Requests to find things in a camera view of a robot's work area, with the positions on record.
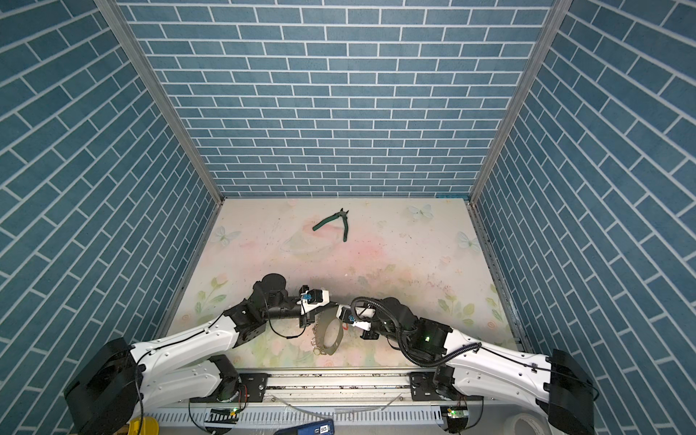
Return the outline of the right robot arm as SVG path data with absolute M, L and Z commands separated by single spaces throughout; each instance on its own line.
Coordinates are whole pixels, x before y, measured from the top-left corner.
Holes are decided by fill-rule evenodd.
M 525 353 L 489 344 L 447 324 L 418 317 L 394 297 L 357 297 L 338 314 L 362 330 L 364 340 L 381 336 L 412 364 L 432 368 L 437 394 L 458 400 L 487 396 L 547 415 L 566 434 L 595 431 L 598 389 L 569 353 Z

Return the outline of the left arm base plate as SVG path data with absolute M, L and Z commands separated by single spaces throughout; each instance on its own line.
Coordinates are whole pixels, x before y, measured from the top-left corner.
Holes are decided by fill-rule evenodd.
M 241 373 L 233 389 L 232 402 L 240 405 L 263 402 L 268 379 L 268 373 Z

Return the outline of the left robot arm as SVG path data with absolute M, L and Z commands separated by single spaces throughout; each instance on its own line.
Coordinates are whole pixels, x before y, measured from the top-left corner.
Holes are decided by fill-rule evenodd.
M 112 434 L 172 402 L 232 398 L 240 382 L 228 350 L 256 339 L 273 320 L 295 318 L 306 327 L 336 306 L 322 289 L 302 286 L 292 297 L 282 275 L 268 274 L 249 297 L 212 321 L 148 342 L 111 340 L 63 391 L 74 428 L 80 434 Z

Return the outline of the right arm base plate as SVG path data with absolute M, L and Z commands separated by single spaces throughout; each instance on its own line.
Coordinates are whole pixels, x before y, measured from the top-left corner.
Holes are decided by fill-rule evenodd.
M 435 382 L 435 373 L 409 372 L 409 386 L 413 402 L 450 401 L 451 397 Z

